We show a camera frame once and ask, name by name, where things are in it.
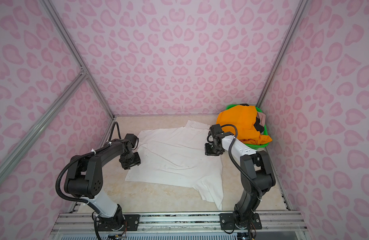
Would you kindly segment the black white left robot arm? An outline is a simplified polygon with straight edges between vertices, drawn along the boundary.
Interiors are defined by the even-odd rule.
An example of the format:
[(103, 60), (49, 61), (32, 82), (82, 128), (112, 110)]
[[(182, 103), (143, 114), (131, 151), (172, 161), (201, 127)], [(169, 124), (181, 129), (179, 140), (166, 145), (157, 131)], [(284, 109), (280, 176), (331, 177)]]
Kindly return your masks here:
[(124, 139), (110, 140), (100, 149), (72, 157), (57, 177), (57, 194), (64, 200), (84, 203), (92, 208), (94, 228), (97, 230), (117, 231), (126, 228), (121, 206), (102, 189), (102, 168), (116, 157), (119, 157), (124, 170), (139, 166), (141, 159), (134, 151), (138, 142), (134, 134), (127, 134)]

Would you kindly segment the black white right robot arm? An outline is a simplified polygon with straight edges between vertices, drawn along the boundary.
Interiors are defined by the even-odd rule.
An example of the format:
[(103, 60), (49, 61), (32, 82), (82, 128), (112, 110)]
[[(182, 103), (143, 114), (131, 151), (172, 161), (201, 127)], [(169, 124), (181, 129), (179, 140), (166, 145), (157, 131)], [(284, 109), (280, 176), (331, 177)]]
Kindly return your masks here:
[(243, 194), (234, 206), (232, 221), (221, 219), (221, 228), (226, 231), (258, 229), (261, 222), (256, 210), (263, 196), (276, 184), (270, 157), (267, 152), (258, 152), (239, 141), (234, 125), (212, 125), (205, 143), (205, 155), (220, 156), (225, 152), (241, 174)]

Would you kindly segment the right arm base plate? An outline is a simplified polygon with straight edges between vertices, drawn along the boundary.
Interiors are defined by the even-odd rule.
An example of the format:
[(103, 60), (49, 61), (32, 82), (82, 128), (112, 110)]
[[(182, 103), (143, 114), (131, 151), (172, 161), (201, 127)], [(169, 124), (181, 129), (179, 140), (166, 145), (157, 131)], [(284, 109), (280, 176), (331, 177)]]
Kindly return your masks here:
[(261, 230), (262, 223), (258, 213), (254, 213), (249, 218), (240, 217), (238, 213), (222, 213), (219, 214), (220, 226), (222, 230), (248, 230), (251, 227), (252, 230)]

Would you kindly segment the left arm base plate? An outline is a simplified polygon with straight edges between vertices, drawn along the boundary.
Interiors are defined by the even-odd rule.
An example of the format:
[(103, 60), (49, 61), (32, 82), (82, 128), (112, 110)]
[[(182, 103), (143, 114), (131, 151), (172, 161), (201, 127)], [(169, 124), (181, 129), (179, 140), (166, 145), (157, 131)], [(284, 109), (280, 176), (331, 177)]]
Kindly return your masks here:
[(96, 218), (95, 228), (100, 232), (136, 231), (140, 215), (118, 215), (111, 218)]

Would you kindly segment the white t-shirt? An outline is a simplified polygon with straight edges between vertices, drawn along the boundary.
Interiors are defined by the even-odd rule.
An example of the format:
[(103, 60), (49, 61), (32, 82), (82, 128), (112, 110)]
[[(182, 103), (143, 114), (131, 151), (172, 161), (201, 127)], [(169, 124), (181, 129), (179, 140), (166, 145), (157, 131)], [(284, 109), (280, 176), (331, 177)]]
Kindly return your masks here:
[(202, 200), (223, 208), (221, 157), (207, 156), (209, 125), (188, 121), (184, 127), (144, 130), (138, 134), (141, 164), (125, 180), (193, 188)]

